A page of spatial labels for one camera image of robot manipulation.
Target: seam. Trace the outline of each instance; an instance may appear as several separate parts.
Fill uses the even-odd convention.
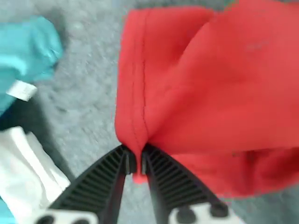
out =
[[[142,75],[143,75],[143,107],[142,107],[142,119],[144,122],[144,127],[146,130],[146,136],[147,138],[149,137],[149,130],[148,127],[146,125],[146,120],[145,120],[145,107],[146,107],[146,100],[145,100],[145,88],[146,88],[146,83],[145,83],[145,65],[146,65],[146,59],[145,59],[145,37],[146,37],[146,31],[147,31],[147,21],[148,21],[148,17],[151,13],[151,9],[148,10],[148,13],[145,15],[145,19],[144,19],[144,29],[143,29],[143,37],[142,37],[142,56],[143,56],[143,62],[142,62]]]
[[[135,88],[135,75],[136,75],[136,36],[137,36],[137,30],[135,30],[135,35],[134,35],[134,48],[133,48],[133,52],[134,52],[134,58],[132,60],[132,78],[133,78],[133,82],[132,82],[132,111],[131,111],[131,126],[132,126],[132,130],[133,130],[133,134],[134,134],[134,138],[136,140],[137,146],[139,149],[141,148],[141,145],[138,141],[137,135],[136,135],[136,130],[135,130],[135,126],[134,126],[134,88]]]

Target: floor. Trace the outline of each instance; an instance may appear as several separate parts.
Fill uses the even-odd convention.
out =
[[[222,9],[228,1],[0,0],[0,22],[43,15],[55,24],[65,48],[55,77],[38,83],[38,93],[30,102],[14,104],[1,128],[21,125],[32,131],[54,162],[73,180],[119,145],[114,132],[114,112],[119,42],[126,12],[131,8],[168,5]],[[297,211],[292,210],[295,204],[299,208],[295,196],[299,196],[296,187],[234,201],[233,207],[248,224],[291,224],[299,220]],[[141,220],[144,224],[155,223],[149,191],[146,185],[133,186],[128,178],[119,224],[136,224]]]

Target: white fabric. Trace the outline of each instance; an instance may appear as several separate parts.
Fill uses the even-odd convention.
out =
[[[0,196],[20,224],[48,207],[70,184],[32,133],[0,132]]]

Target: white label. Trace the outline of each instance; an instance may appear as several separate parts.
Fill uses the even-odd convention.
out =
[[[28,101],[36,91],[37,88],[34,85],[16,80],[6,94],[24,101]]]

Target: red cloth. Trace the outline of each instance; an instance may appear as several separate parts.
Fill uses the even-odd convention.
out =
[[[299,7],[248,0],[135,10],[124,28],[115,127],[221,196],[299,181]],[[140,167],[135,181],[142,179]]]

